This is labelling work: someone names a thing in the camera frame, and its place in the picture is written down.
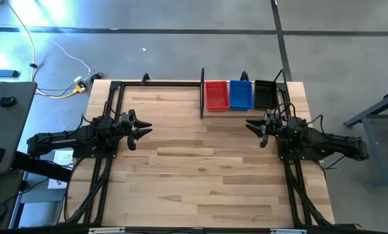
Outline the black desk beam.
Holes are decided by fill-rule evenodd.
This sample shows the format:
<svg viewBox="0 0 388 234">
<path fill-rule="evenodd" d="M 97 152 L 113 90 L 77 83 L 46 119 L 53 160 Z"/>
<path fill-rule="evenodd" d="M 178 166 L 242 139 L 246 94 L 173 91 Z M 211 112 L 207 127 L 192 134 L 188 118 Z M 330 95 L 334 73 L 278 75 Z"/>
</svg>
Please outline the black desk beam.
<svg viewBox="0 0 388 234">
<path fill-rule="evenodd" d="M 68 182 L 72 174 L 71 170 L 63 166 L 53 164 L 49 161 L 32 158 L 30 155 L 20 151 L 17 151 L 14 156 L 12 169 L 24 170 L 32 174 L 46 176 L 50 179 L 62 182 Z"/>
</svg>

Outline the white box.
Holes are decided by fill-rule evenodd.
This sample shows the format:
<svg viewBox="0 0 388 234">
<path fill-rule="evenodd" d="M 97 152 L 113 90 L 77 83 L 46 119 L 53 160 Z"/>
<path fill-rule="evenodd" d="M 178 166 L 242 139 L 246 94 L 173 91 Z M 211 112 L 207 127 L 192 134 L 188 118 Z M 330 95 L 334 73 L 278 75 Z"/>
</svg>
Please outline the white box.
<svg viewBox="0 0 388 234">
<path fill-rule="evenodd" d="M 73 150 L 59 150 L 55 151 L 53 162 L 61 165 L 61 167 L 72 170 L 74 159 Z M 65 189 L 67 182 L 50 179 L 47 188 L 52 190 Z"/>
</svg>

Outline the blue plastic basket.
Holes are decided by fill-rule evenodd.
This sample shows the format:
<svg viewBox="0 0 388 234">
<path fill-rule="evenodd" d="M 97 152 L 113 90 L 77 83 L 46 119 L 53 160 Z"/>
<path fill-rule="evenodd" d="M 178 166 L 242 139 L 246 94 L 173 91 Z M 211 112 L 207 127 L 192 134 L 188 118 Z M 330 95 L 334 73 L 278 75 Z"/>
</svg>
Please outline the blue plastic basket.
<svg viewBox="0 0 388 234">
<path fill-rule="evenodd" d="M 248 111 L 253 109 L 253 86 L 250 81 L 229 82 L 230 109 L 234 111 Z"/>
</svg>

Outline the white bracket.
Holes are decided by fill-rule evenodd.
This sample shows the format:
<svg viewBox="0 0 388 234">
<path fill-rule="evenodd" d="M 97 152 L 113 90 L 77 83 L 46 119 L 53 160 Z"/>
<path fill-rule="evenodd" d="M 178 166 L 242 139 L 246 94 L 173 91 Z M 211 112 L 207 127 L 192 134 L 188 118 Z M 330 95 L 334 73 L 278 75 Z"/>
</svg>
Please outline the white bracket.
<svg viewBox="0 0 388 234">
<path fill-rule="evenodd" d="M 270 234 L 307 234 L 307 231 L 304 229 L 273 228 L 270 230 Z"/>
<path fill-rule="evenodd" d="M 119 234 L 125 233 L 124 227 L 95 227 L 88 230 L 88 234 Z"/>
</svg>

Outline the black aluminium rig frame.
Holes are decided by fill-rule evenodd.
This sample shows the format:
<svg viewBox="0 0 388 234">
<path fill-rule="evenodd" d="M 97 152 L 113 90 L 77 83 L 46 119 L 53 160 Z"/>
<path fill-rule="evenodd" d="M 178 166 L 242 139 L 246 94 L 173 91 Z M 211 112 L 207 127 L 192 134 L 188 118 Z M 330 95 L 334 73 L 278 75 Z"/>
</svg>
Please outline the black aluminium rig frame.
<svg viewBox="0 0 388 234">
<path fill-rule="evenodd" d="M 134 109 L 152 124 L 152 132 L 134 151 L 124 140 L 119 143 L 106 189 L 81 218 L 73 213 L 104 166 L 89 158 L 77 167 L 67 221 L 134 232 L 299 228 L 307 234 L 349 233 L 334 223 L 320 167 L 281 160 L 274 137 L 261 148 L 246 128 L 246 120 L 261 117 L 261 111 L 204 109 L 200 119 L 199 81 L 98 80 L 87 115 L 95 116 L 107 98 L 115 109 Z"/>
</svg>

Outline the black plastic basket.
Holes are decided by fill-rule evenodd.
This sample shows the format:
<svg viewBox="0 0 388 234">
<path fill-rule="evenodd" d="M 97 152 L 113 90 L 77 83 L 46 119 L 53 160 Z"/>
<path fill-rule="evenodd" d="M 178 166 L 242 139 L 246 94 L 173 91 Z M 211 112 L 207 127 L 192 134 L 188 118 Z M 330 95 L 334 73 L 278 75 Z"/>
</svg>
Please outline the black plastic basket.
<svg viewBox="0 0 388 234">
<path fill-rule="evenodd" d="M 254 84 L 255 109 L 275 109 L 278 104 L 276 83 L 273 81 L 256 80 Z"/>
</svg>

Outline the black metal shelf frame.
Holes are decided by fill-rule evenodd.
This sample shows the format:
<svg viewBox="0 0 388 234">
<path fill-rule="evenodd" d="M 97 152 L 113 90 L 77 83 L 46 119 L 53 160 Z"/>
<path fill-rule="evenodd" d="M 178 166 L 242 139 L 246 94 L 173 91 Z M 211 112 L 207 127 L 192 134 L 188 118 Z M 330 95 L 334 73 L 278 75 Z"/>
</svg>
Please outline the black metal shelf frame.
<svg viewBox="0 0 388 234">
<path fill-rule="evenodd" d="M 201 68 L 201 77 L 200 77 L 200 119 L 203 119 L 204 113 L 204 104 L 205 104 L 205 68 Z"/>
</svg>

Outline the grey metal cart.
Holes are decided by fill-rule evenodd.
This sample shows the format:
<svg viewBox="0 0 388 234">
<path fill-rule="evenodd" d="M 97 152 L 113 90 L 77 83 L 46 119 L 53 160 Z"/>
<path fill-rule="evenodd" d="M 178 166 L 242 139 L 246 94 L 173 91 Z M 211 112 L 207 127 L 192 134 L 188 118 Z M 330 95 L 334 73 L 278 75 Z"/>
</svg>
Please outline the grey metal cart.
<svg viewBox="0 0 388 234">
<path fill-rule="evenodd" d="M 371 107 L 343 122 L 351 128 L 361 124 L 368 144 L 369 159 L 374 163 L 373 172 L 378 178 L 367 183 L 367 187 L 378 189 L 388 187 L 388 94 Z"/>
</svg>

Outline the red plastic basket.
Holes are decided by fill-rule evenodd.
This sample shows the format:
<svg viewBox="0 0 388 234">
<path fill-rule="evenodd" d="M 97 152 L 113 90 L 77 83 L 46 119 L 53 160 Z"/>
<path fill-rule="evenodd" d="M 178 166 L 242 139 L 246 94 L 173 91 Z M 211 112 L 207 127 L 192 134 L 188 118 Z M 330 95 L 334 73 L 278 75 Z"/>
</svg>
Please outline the red plastic basket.
<svg viewBox="0 0 388 234">
<path fill-rule="evenodd" d="M 229 92 L 226 81 L 207 81 L 205 83 L 205 100 L 210 112 L 229 109 Z"/>
</svg>

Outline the white power strip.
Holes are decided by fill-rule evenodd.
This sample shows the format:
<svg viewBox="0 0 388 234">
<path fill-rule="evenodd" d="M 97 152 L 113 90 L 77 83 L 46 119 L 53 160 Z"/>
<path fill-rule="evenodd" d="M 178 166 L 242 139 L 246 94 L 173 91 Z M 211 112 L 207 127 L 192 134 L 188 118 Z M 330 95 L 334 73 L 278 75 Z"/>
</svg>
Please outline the white power strip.
<svg viewBox="0 0 388 234">
<path fill-rule="evenodd" d="M 74 82 L 75 82 L 75 88 L 73 89 L 74 94 L 80 94 L 86 91 L 86 82 L 81 76 L 78 76 L 77 78 L 75 78 Z"/>
</svg>

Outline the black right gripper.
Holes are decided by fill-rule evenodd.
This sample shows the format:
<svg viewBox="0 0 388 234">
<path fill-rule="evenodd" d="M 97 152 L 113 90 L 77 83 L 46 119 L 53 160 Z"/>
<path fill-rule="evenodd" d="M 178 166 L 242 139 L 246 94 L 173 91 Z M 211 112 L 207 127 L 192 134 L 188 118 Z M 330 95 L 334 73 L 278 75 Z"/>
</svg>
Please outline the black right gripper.
<svg viewBox="0 0 388 234">
<path fill-rule="evenodd" d="M 282 126 L 275 127 L 267 125 L 268 115 L 264 115 L 263 118 L 258 119 L 247 119 L 246 122 L 251 125 L 247 125 L 246 127 L 253 132 L 258 138 L 261 138 L 260 147 L 265 148 L 268 144 L 269 136 L 276 136 L 280 133 L 281 128 L 283 126 L 283 118 L 282 118 Z"/>
</svg>

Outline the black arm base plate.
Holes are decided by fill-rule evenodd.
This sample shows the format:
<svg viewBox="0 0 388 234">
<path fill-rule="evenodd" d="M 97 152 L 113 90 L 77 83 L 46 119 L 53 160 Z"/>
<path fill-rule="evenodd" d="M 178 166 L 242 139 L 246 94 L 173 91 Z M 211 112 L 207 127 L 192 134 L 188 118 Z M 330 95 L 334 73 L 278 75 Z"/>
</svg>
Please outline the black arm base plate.
<svg viewBox="0 0 388 234">
<path fill-rule="evenodd" d="M 113 159 L 118 151 L 118 143 L 106 148 L 97 146 L 79 146 L 73 149 L 73 158 Z"/>
<path fill-rule="evenodd" d="M 284 142 L 278 143 L 278 154 L 281 160 L 322 160 L 325 156 L 321 150 L 315 148 L 299 148 L 289 146 Z"/>
</svg>

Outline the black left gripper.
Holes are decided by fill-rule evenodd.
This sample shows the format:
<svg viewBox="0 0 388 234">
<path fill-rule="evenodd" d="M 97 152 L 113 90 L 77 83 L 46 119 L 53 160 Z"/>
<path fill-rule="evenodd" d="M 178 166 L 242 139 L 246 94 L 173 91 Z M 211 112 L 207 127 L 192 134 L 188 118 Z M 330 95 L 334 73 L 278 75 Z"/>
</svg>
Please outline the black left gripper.
<svg viewBox="0 0 388 234">
<path fill-rule="evenodd" d="M 147 128 L 151 127 L 152 124 L 148 122 L 143 122 L 136 119 L 133 123 L 121 122 L 118 120 L 118 125 L 122 131 L 122 136 L 127 137 L 127 147 L 134 151 L 136 150 L 135 140 L 139 140 L 143 136 L 152 132 L 152 129 L 135 129 L 135 128 Z"/>
</svg>

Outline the grey desk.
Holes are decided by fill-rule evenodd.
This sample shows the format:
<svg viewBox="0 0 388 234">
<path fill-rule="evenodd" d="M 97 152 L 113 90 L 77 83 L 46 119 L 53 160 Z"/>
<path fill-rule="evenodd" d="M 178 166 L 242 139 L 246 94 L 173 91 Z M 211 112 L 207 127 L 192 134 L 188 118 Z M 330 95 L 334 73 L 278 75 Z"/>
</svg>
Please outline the grey desk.
<svg viewBox="0 0 388 234">
<path fill-rule="evenodd" d="M 37 84 L 32 81 L 0 83 L 0 98 L 16 98 L 14 106 L 0 107 L 0 148 L 5 149 L 0 163 L 0 174 L 7 173 L 12 167 L 36 87 Z"/>
</svg>

